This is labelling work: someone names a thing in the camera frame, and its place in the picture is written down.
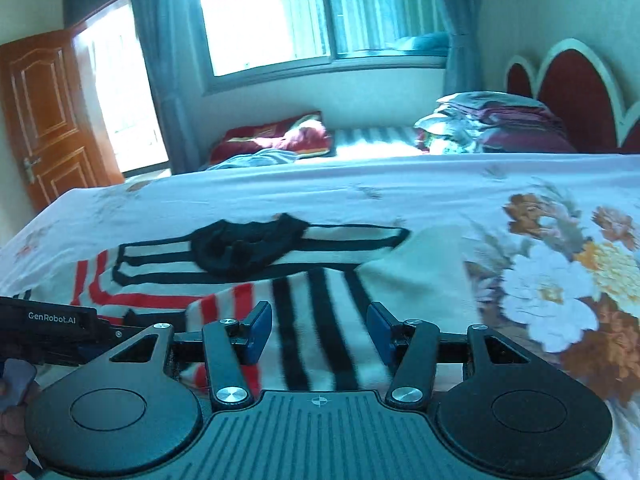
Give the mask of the person's left hand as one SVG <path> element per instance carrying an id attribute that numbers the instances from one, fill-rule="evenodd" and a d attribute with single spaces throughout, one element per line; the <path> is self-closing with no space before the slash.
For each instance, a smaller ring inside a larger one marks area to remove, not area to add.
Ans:
<path id="1" fill-rule="evenodd" d="M 29 442 L 25 417 L 30 400 L 39 392 L 36 368 L 7 359 L 1 373 L 1 474 L 17 474 L 27 465 Z"/>

